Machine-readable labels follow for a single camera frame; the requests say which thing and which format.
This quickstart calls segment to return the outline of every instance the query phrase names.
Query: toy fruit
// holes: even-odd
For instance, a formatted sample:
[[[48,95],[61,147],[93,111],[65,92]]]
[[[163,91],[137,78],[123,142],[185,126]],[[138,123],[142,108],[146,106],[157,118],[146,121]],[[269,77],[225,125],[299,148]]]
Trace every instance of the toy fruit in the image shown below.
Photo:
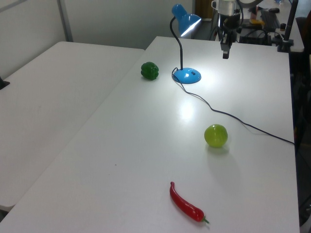
[[[228,139],[228,133],[224,126],[215,124],[205,130],[204,138],[211,147],[222,147]]]
[[[149,80],[154,80],[159,75],[159,68],[153,62],[146,62],[141,66],[141,75]]]

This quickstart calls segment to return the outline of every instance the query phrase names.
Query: green bell pepper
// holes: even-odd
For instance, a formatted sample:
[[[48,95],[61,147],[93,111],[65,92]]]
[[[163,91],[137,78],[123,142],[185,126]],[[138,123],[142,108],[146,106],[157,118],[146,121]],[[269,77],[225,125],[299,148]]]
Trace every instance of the green bell pepper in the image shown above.
[[[149,80],[154,80],[159,75],[159,68],[153,62],[146,62],[141,66],[141,75]]]

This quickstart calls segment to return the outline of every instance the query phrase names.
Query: lamp base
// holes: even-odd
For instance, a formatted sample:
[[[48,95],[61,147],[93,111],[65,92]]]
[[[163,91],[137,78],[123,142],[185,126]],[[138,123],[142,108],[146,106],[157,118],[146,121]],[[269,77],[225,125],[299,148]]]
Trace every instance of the lamp base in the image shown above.
[[[192,68],[179,69],[173,74],[173,78],[176,82],[182,84],[196,83],[201,80],[201,74],[199,71]]]

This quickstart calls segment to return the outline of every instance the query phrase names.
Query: red chili pepper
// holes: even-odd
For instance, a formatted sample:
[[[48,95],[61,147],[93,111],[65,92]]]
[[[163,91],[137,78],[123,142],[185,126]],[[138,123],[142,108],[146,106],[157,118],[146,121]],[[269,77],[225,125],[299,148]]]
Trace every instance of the red chili pepper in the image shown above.
[[[171,187],[170,187],[170,195],[175,204],[181,209],[186,215],[191,217],[197,222],[207,222],[205,219],[204,213],[202,210],[199,208],[195,207],[194,205],[191,205],[189,202],[181,198],[179,194],[175,191],[175,183],[171,182]]]

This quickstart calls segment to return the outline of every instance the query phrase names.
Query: black pole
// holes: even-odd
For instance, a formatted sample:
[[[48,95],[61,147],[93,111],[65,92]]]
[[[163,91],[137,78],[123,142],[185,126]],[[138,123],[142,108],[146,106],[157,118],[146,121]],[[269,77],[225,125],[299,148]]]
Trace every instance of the black pole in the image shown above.
[[[0,77],[0,90],[5,88],[9,84],[10,84],[9,82],[3,81],[2,78]]]
[[[288,41],[290,38],[293,22],[295,19],[297,5],[298,5],[298,0],[293,0],[291,11],[290,11],[290,16],[288,17],[288,21],[286,25],[285,35],[283,39],[284,41]]]
[[[279,43],[279,45],[277,47],[278,52],[288,52],[289,53],[291,51],[291,46],[294,45],[294,41],[290,40],[290,34],[291,34],[293,22],[295,20],[297,5],[298,5],[298,0],[293,0],[290,15],[288,17],[288,21],[287,21],[287,25],[286,25],[284,37],[281,38],[280,40],[274,40],[277,43]]]
[[[180,43],[178,37],[176,36],[176,34],[173,31],[173,21],[175,19],[176,19],[175,17],[172,18],[171,23],[170,23],[170,29],[171,29],[173,36],[175,37],[175,39],[177,40],[177,42],[179,43],[179,46],[180,46],[180,69],[182,70],[183,69],[183,47],[181,46],[181,43]]]

